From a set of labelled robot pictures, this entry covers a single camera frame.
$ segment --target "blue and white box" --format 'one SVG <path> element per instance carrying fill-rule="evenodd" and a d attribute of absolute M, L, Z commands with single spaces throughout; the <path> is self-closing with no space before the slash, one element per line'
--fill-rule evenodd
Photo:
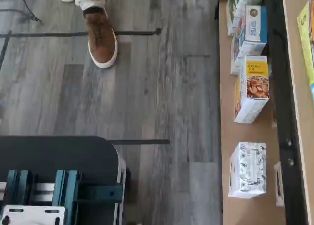
<path fill-rule="evenodd" d="M 259 56 L 267 44 L 265 6 L 247 5 L 231 47 L 231 74 L 239 74 L 246 55 Z"/>

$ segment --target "white box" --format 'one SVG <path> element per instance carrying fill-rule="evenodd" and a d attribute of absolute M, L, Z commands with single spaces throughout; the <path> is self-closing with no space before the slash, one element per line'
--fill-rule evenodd
<path fill-rule="evenodd" d="M 285 205 L 284 202 L 284 188 L 283 188 L 283 179 L 281 174 L 281 165 L 280 161 L 275 164 L 275 195 L 276 195 L 276 205 L 279 207 L 283 207 Z"/>
<path fill-rule="evenodd" d="M 245 7 L 232 41 L 231 74 L 239 74 L 246 55 L 259 56 L 267 44 L 267 12 L 265 6 Z"/>
<path fill-rule="evenodd" d="M 246 5 L 259 5 L 261 0 L 228 0 L 226 5 L 226 18 L 228 35 L 236 33 L 241 16 Z"/>
<path fill-rule="evenodd" d="M 269 100 L 266 56 L 246 56 L 235 84 L 236 123 L 253 123 Z"/>
<path fill-rule="evenodd" d="M 230 158 L 229 197 L 266 193 L 266 144 L 240 142 Z"/>

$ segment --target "black wire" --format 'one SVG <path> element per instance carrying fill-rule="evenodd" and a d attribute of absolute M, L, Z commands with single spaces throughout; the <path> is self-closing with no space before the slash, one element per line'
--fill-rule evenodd
<path fill-rule="evenodd" d="M 39 19 L 36 15 L 34 15 L 34 13 L 30 10 L 30 8 L 28 7 L 26 1 L 25 1 L 25 0 L 22 0 L 22 1 L 23 1 L 24 5 L 26 6 L 26 8 L 28 9 L 28 11 L 30 12 L 30 14 L 32 14 L 33 19 L 34 19 L 35 21 L 40 21 L 42 24 L 44 24 L 44 22 L 42 22 L 42 20 Z"/>

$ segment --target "banana nut cereal box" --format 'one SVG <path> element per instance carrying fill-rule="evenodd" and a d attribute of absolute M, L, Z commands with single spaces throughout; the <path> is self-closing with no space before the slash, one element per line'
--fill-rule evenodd
<path fill-rule="evenodd" d="M 314 0 L 306 3 L 297 20 L 312 100 L 314 101 Z"/>
<path fill-rule="evenodd" d="M 267 56 L 246 56 L 235 85 L 236 123 L 253 123 L 269 100 Z"/>
<path fill-rule="evenodd" d="M 226 6 L 226 17 L 228 26 L 228 35 L 236 33 L 240 18 L 244 13 L 246 5 L 259 5 L 261 0 L 228 0 Z"/>

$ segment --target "cereal box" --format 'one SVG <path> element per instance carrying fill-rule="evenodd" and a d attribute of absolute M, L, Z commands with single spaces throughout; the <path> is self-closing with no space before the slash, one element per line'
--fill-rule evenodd
<path fill-rule="evenodd" d="M 267 56 L 246 56 L 235 85 L 236 123 L 253 123 L 269 100 Z"/>
<path fill-rule="evenodd" d="M 314 0 L 308 1 L 303 8 L 298 16 L 298 25 L 312 100 L 314 101 Z"/>
<path fill-rule="evenodd" d="M 261 0 L 228 0 L 226 6 L 226 17 L 228 35 L 236 33 L 240 18 L 244 13 L 246 5 L 259 5 Z"/>
<path fill-rule="evenodd" d="M 259 56 L 267 44 L 267 13 L 265 6 L 245 7 L 237 33 L 233 37 L 231 74 L 239 74 L 246 55 Z"/>
<path fill-rule="evenodd" d="M 283 179 L 281 175 L 281 165 L 280 161 L 275 164 L 275 196 L 276 196 L 276 205 L 279 207 L 283 207 L 285 205 L 284 202 L 284 188 L 283 188 Z"/>
<path fill-rule="evenodd" d="M 240 142 L 230 158 L 229 197 L 266 193 L 266 144 Z"/>

